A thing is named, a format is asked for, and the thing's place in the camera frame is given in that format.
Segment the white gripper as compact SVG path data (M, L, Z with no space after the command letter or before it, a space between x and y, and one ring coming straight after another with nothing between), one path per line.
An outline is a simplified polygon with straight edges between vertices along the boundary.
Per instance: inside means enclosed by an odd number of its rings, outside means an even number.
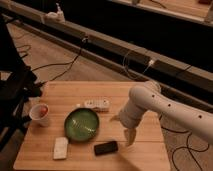
M120 121L124 127L128 128L124 131L127 146L134 143L136 130L133 128L136 128L140 124L146 111L146 107L129 99L124 107L119 111L119 114L110 118L110 121Z

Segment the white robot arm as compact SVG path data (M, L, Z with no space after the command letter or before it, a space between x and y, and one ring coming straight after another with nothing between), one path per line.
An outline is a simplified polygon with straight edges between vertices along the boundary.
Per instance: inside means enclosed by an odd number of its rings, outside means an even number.
M145 81L130 88L127 103L111 118L125 127L127 146L134 143L136 127L148 110L164 114L213 145L213 114L173 101L161 94L161 87L157 82Z

